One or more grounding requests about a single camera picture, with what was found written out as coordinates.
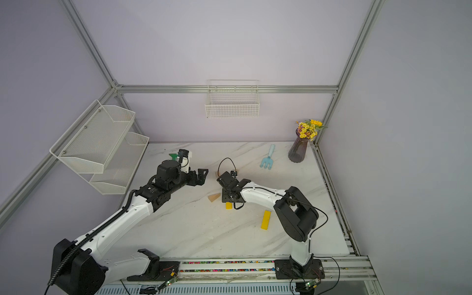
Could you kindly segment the wooden triangle block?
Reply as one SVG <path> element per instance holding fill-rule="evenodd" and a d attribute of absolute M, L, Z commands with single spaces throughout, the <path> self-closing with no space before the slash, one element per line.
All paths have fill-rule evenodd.
<path fill-rule="evenodd" d="M 218 194 L 212 194 L 212 195 L 209 195 L 208 196 L 208 199 L 210 202 L 214 202 L 216 201 L 218 198 L 221 197 L 221 193 L 218 193 Z"/>

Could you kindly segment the light blue toy fork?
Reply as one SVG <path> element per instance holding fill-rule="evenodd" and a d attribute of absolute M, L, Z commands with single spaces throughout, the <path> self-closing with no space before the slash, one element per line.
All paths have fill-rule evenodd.
<path fill-rule="evenodd" d="M 262 159 L 261 161 L 261 164 L 260 164 L 260 167 L 261 168 L 264 168 L 264 169 L 268 169 L 268 170 L 271 170 L 272 169 L 272 166 L 273 166 L 273 159 L 272 159 L 272 155 L 275 151 L 275 145 L 272 144 L 269 148 L 269 152 L 267 154 L 267 156 L 265 158 Z"/>

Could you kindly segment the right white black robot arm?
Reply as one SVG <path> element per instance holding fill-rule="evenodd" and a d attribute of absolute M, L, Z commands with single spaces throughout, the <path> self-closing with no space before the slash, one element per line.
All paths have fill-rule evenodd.
<path fill-rule="evenodd" d="M 217 178 L 222 195 L 233 204 L 257 204 L 275 212 L 285 233 L 291 238 L 290 260 L 304 267 L 312 259 L 309 236 L 315 230 L 320 211 L 294 186 L 287 190 L 260 186 L 249 179 L 239 181 L 229 172 Z"/>

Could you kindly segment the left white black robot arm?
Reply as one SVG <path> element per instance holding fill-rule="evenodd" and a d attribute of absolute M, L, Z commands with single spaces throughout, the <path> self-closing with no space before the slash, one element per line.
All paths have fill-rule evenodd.
<path fill-rule="evenodd" d="M 194 171 L 189 164 L 165 160 L 157 173 L 139 189 L 130 191 L 125 205 L 113 216 L 74 241 L 63 239 L 54 247 L 48 286 L 68 295 L 93 295 L 102 286 L 121 279 L 155 280 L 164 272 L 160 257 L 142 248 L 136 256 L 104 262 L 105 254 L 140 221 L 155 213 L 184 186 L 202 186 L 207 169 Z"/>

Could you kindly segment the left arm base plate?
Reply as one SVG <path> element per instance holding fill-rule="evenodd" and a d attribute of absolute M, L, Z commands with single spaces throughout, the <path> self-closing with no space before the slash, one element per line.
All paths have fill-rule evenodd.
<path fill-rule="evenodd" d="M 145 273 L 127 277 L 127 281 L 169 281 L 179 271 L 179 261 L 159 261 L 151 263 Z"/>

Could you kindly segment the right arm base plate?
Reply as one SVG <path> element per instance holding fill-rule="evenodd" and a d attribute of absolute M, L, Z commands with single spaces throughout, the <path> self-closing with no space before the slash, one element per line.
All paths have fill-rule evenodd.
<path fill-rule="evenodd" d="M 325 272 L 319 259 L 311 258 L 302 266 L 290 259 L 276 259 L 275 276 L 278 280 L 288 279 L 324 279 Z"/>

